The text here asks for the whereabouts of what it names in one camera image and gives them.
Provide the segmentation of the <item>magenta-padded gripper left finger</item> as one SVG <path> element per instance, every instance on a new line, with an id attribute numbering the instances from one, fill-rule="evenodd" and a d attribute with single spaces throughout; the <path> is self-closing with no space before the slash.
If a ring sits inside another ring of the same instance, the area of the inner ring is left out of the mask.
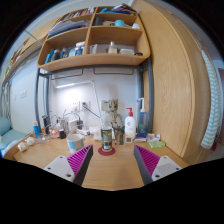
<path id="1" fill-rule="evenodd" d="M 89 145 L 69 156 L 59 155 L 44 170 L 81 186 L 92 156 L 93 146 Z"/>

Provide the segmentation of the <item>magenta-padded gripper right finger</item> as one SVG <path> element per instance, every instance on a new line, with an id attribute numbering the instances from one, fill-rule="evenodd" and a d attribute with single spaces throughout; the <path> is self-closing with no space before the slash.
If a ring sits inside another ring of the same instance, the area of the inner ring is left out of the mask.
<path id="1" fill-rule="evenodd" d="M 181 167 L 171 159 L 171 154 L 166 147 L 147 149 L 135 145 L 134 157 L 144 185 L 181 170 Z"/>

